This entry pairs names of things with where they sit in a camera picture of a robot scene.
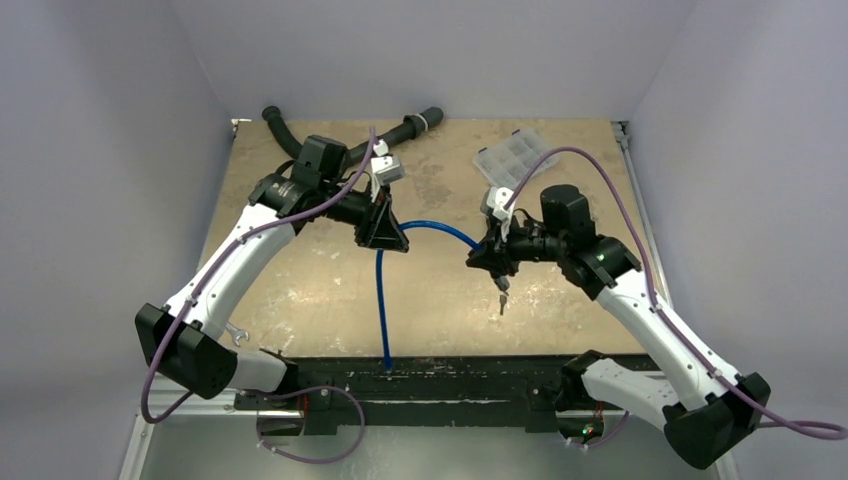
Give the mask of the blue cable lock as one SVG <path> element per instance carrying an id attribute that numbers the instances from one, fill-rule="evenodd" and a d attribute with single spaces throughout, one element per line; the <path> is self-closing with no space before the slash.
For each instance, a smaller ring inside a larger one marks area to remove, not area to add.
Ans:
<path id="1" fill-rule="evenodd" d="M 488 346 L 488 321 L 498 314 L 498 290 L 489 275 L 465 265 L 485 228 L 469 223 L 413 220 L 404 224 L 406 254 L 381 255 L 378 312 L 382 359 L 402 356 L 479 355 Z"/>

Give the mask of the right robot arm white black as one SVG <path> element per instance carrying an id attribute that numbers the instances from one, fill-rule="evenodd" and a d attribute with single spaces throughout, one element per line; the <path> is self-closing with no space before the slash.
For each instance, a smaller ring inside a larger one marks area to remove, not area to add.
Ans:
<path id="1" fill-rule="evenodd" d="M 661 380 L 587 351 L 561 369 L 547 403 L 558 411 L 591 401 L 623 408 L 660 430 L 688 465 L 707 469 L 752 434 L 752 402 L 771 394 L 757 373 L 741 374 L 710 349 L 650 286 L 651 276 L 618 239 L 597 233 L 589 202 L 573 185 L 540 195 L 542 220 L 519 222 L 513 191 L 492 187 L 481 211 L 487 231 L 466 264 L 487 271 L 501 296 L 523 261 L 554 262 L 566 280 L 615 317 L 663 373 Z"/>

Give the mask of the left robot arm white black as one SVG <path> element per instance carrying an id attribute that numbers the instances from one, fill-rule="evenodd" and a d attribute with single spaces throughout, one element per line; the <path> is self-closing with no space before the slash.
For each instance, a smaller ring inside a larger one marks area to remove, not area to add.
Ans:
<path id="1" fill-rule="evenodd" d="M 409 240 L 391 211 L 390 185 L 405 174 L 399 159 L 386 140 L 369 140 L 354 175 L 367 174 L 370 185 L 356 191 L 355 179 L 336 178 L 349 157 L 344 144 L 309 136 L 289 175 L 272 173 L 257 183 L 231 232 L 188 284 L 161 306 L 141 307 L 135 326 L 153 371 L 204 399 L 234 387 L 259 390 L 275 409 L 295 402 L 298 382 L 286 372 L 288 361 L 269 353 L 239 354 L 220 338 L 259 274 L 319 217 L 352 226 L 359 247 L 408 251 Z"/>

